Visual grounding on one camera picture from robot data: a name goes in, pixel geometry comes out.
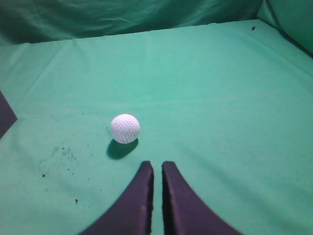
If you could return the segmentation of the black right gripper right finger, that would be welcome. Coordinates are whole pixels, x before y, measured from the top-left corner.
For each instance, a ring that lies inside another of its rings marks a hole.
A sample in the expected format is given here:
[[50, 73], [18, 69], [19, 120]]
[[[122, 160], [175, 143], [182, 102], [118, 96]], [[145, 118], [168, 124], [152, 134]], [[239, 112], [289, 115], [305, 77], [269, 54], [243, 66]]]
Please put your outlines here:
[[162, 215], [166, 235], [239, 235], [193, 191], [172, 161], [162, 164]]

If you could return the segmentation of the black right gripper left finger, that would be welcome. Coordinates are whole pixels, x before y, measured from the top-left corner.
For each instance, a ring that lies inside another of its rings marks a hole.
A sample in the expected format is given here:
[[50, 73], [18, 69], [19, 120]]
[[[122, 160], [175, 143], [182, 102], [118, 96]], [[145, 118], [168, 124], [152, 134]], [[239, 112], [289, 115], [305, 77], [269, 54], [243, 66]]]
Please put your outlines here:
[[149, 235], [152, 226], [154, 170], [143, 161], [113, 205], [82, 235]]

